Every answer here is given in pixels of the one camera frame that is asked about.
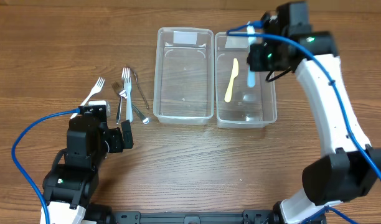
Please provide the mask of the pale blue plastic knife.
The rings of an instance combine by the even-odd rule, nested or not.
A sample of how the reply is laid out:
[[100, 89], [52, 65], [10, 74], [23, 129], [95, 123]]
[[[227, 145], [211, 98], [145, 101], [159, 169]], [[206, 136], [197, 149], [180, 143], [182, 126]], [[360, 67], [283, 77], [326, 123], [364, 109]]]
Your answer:
[[[251, 22], [248, 21], [247, 26], [247, 34], [254, 34], [255, 28], [251, 26]], [[249, 45], [253, 44], [256, 41], [256, 37], [249, 37], [248, 43]], [[248, 75], [247, 75], [247, 87], [253, 88], [255, 86], [255, 72], [251, 71], [250, 67], [248, 67]]]

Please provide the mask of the yellow plastic knife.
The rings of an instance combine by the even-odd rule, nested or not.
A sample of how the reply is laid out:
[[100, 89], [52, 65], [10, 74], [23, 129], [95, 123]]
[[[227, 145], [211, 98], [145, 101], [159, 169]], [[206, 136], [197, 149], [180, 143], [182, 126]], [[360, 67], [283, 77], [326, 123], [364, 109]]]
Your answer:
[[229, 103], [232, 100], [233, 84], [234, 84], [234, 80], [238, 77], [238, 73], [239, 73], [238, 59], [234, 58], [230, 80], [229, 80], [228, 87], [224, 96], [224, 102], [226, 103]]

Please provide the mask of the light blue plastic fork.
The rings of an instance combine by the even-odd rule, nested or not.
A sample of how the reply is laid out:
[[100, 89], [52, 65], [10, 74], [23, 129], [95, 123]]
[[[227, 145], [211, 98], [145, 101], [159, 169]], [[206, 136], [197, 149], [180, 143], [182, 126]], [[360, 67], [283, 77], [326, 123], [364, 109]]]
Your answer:
[[130, 123], [133, 121], [133, 109], [132, 109], [132, 102], [131, 102], [131, 90], [132, 90], [132, 84], [131, 84], [131, 77], [130, 75], [127, 75], [124, 79], [124, 89], [126, 90], [127, 94], [127, 100], [126, 100], [126, 120], [129, 120]]

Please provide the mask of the white plastic fork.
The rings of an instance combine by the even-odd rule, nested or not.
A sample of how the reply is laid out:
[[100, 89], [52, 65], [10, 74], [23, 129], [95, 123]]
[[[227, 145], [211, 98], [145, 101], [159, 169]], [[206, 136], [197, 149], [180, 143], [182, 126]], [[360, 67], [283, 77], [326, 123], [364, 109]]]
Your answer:
[[105, 79], [102, 77], [99, 77], [95, 85], [93, 86], [93, 88], [90, 90], [88, 96], [81, 102], [80, 106], [84, 106], [93, 95], [96, 95], [97, 93], [101, 92], [101, 90], [103, 89], [104, 83], [105, 83]]

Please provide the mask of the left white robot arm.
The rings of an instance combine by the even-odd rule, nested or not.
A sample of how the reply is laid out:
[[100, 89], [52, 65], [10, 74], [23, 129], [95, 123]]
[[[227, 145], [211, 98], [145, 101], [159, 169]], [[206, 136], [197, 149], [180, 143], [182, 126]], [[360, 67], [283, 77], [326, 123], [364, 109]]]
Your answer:
[[82, 115], [70, 120], [67, 147], [60, 150], [43, 182], [51, 223], [116, 223], [112, 208], [91, 203], [99, 169], [108, 154], [133, 147], [131, 122], [110, 129], [106, 116]]

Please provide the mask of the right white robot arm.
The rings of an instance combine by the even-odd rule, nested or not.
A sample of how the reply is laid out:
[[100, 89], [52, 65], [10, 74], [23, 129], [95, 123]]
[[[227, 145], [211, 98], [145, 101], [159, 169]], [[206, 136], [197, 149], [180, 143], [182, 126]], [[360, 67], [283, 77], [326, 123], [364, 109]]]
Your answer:
[[360, 127], [342, 78], [341, 59], [332, 34], [313, 31], [305, 2], [278, 6], [246, 25], [256, 37], [247, 62], [268, 72], [272, 82], [293, 72], [308, 97], [321, 142], [321, 156], [302, 173], [302, 189], [277, 202], [270, 223], [322, 222], [336, 205], [363, 197], [381, 181], [381, 148], [374, 148]]

